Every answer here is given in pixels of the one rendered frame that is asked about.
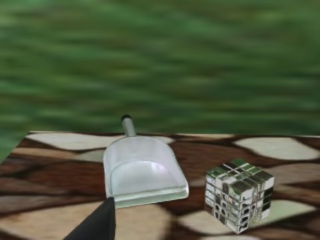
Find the cube top face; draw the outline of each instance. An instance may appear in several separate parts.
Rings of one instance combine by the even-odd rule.
[[[241,158],[206,173],[205,205],[235,233],[268,216],[275,178]]]

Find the green background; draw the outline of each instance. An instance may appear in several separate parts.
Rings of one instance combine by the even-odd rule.
[[[0,0],[0,159],[30,130],[320,134],[316,0]]]

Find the black pointed object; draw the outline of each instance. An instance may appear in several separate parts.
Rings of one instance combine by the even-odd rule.
[[[115,234],[115,200],[108,197],[63,240],[114,240]]]

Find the black handle tip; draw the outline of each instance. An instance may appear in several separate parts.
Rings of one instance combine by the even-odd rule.
[[[121,117],[121,122],[125,119],[132,119],[131,116],[129,114],[125,114]]]

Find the tabletop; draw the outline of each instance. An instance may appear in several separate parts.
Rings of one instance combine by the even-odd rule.
[[[148,136],[173,149],[189,197],[117,209],[116,240],[320,239],[320,137]],[[0,240],[63,239],[106,198],[103,153],[122,137],[29,132],[0,165]],[[234,158],[275,176],[270,215],[240,235],[203,209],[206,170]]]

